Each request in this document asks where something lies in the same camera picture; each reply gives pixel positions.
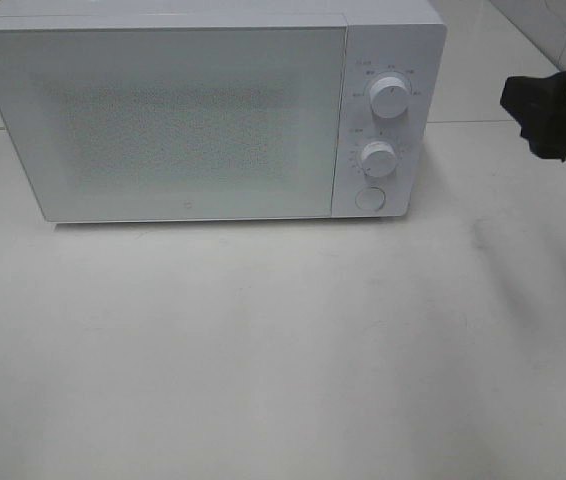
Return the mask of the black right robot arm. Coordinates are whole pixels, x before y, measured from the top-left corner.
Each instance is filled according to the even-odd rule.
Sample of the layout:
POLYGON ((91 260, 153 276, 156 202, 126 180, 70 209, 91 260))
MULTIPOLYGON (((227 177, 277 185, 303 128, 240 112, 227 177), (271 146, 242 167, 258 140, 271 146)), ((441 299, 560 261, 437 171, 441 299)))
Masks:
POLYGON ((566 160, 566 71, 507 78, 500 105, 520 125, 520 136, 535 156, 566 160))

